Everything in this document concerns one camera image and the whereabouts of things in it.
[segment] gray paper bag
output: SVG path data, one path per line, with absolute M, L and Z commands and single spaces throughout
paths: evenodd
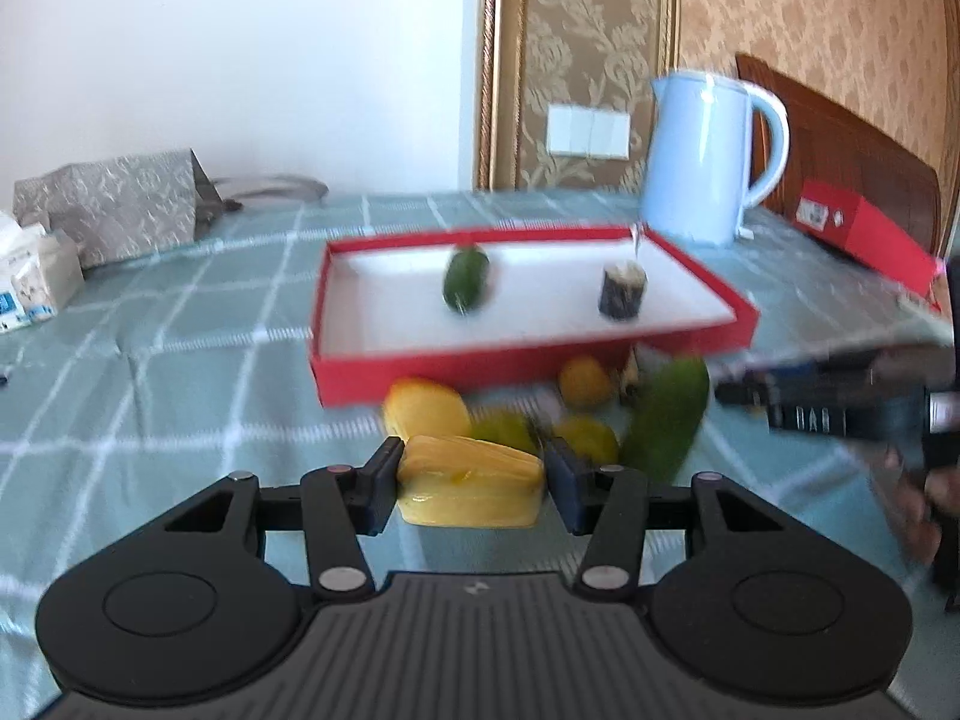
M 92 268 L 189 244 L 224 212 L 190 149 L 67 165 L 13 186 L 21 223 L 47 215 Z

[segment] kettle handle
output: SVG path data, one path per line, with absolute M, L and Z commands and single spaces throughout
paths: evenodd
M 741 81 L 741 83 L 750 95 L 752 107 L 760 111 L 770 124 L 770 159 L 766 170 L 747 189 L 747 196 L 743 200 L 744 208 L 752 208 L 774 191 L 784 175 L 786 158 L 790 152 L 790 127 L 786 121 L 786 108 L 779 98 L 757 84 L 749 81 Z M 747 132 L 752 132 L 752 121 L 747 122 Z

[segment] kettle spout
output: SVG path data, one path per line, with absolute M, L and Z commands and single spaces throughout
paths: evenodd
M 660 103 L 664 99 L 664 92 L 666 91 L 666 76 L 661 76 L 659 79 L 653 79 L 650 81 L 650 85 L 654 89 L 654 98 Z

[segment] red tray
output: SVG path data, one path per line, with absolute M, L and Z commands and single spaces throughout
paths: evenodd
M 478 229 L 344 239 L 326 248 L 313 314 L 310 367 L 324 406 L 382 400 L 418 376 L 458 391 L 553 378 L 590 354 L 621 367 L 638 341 L 670 353 L 750 346 L 751 303 L 703 265 L 646 231 L 648 285 L 640 316 L 601 317 L 603 265 L 634 256 L 630 228 Z M 491 258 L 490 296 L 460 317 L 443 303 L 454 247 Z

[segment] white wall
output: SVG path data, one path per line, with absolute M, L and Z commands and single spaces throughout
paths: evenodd
M 472 183 L 477 0 L 0 0 L 0 208 L 74 161 Z

